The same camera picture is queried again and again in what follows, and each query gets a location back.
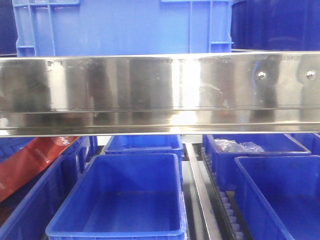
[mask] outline blue plastic crate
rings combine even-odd
[[[117,135],[104,147],[105,154],[176,154],[182,179],[182,153],[180,135]]]
[[[231,51],[232,0],[12,0],[17,54]]]
[[[312,155],[320,155],[320,135],[317,133],[292,133],[291,136],[311,151]]]
[[[17,29],[11,0],[0,0],[0,57],[16,54]]]
[[[233,0],[231,19],[232,48],[246,49],[247,0]]]
[[[211,170],[221,191],[234,191],[236,187],[236,164],[234,159],[242,156],[293,156],[310,155],[311,152],[288,134],[214,134],[209,136]],[[238,144],[253,142],[264,152],[222,152],[214,139],[235,140]]]
[[[50,240],[183,240],[185,232],[169,153],[97,156],[46,228]]]
[[[17,192],[0,203],[13,210],[0,227],[2,240],[39,240],[67,196],[63,180],[63,156]]]
[[[255,240],[318,240],[320,156],[237,157],[235,200]]]
[[[206,161],[206,165],[207,167],[212,171],[212,172],[216,172],[216,170],[213,171],[212,168],[212,147],[211,147],[211,143],[213,141],[214,137],[211,134],[204,134],[202,135],[202,145],[204,147],[204,154],[205,154],[205,161]]]
[[[82,136],[62,153],[64,158],[67,159],[62,163],[62,176],[66,192],[70,192],[79,175],[84,172],[86,162],[91,160],[93,156],[92,144],[94,142],[92,137]]]
[[[90,136],[90,149],[89,149],[89,157],[87,158],[86,162],[89,162],[90,159],[96,155],[98,150],[98,138],[97,136]]]
[[[0,148],[12,150],[4,151],[8,158],[32,139],[0,138]],[[42,237],[47,224],[78,180],[77,161],[85,157],[85,139],[89,140],[89,137],[78,139],[49,167],[0,203],[0,208],[9,208],[11,212],[0,227],[1,240],[39,240]]]
[[[240,44],[245,42],[245,49],[320,50],[318,17],[320,1],[246,0],[245,2],[234,4],[232,8],[232,17],[235,19],[232,23],[232,37],[235,46],[240,40]]]
[[[0,163],[27,145],[33,137],[0,138]]]

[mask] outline metal rod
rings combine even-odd
[[[202,212],[205,230],[207,231],[209,240],[222,240],[219,231],[218,223],[214,216],[214,211],[210,202],[210,198],[206,189],[205,182],[202,178],[202,173],[198,165],[197,157],[192,143],[185,144],[186,152],[190,161],[191,172],[193,175],[199,205]]]
[[[251,53],[251,52],[272,52],[270,50],[262,50],[262,49],[244,49],[244,48],[232,48],[233,53]]]

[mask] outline plastic bag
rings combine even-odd
[[[261,153],[265,151],[261,146],[252,141],[237,143],[235,140],[217,138],[215,139],[215,143],[218,145],[220,151],[224,153]]]
[[[227,139],[215,139],[215,143],[218,145],[221,152],[224,153],[241,153],[246,152],[246,149],[239,145],[235,140]]]
[[[36,137],[0,163],[0,202],[50,165],[77,136]]]
[[[242,146],[244,149],[246,149],[247,152],[257,152],[257,153],[261,153],[261,152],[264,152],[264,151],[265,151],[261,146],[255,144],[255,143],[252,142],[252,141],[249,141],[249,142],[241,142],[239,145]]]

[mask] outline clear plastic bag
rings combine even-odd
[[[261,153],[265,151],[261,146],[255,144],[252,141],[241,142],[239,145],[244,147],[246,149],[246,152],[250,152],[250,153],[251,152]]]
[[[234,140],[227,139],[215,139],[215,143],[218,145],[221,152],[224,153],[242,153],[246,152],[246,149],[236,143]]]
[[[235,140],[217,138],[215,139],[215,143],[218,145],[220,151],[224,153],[261,153],[265,151],[261,146],[252,141],[237,143]]]

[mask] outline stainless steel rail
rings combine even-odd
[[[0,136],[318,132],[320,52],[0,58]]]
[[[185,148],[190,161],[191,172],[195,183],[195,189],[198,195],[198,202],[201,208],[202,219],[204,222],[204,228],[205,232],[207,233],[207,237],[209,240],[222,240],[218,223],[214,216],[214,211],[206,189],[206,185],[202,178],[202,173],[198,165],[194,147],[192,143],[186,143]]]

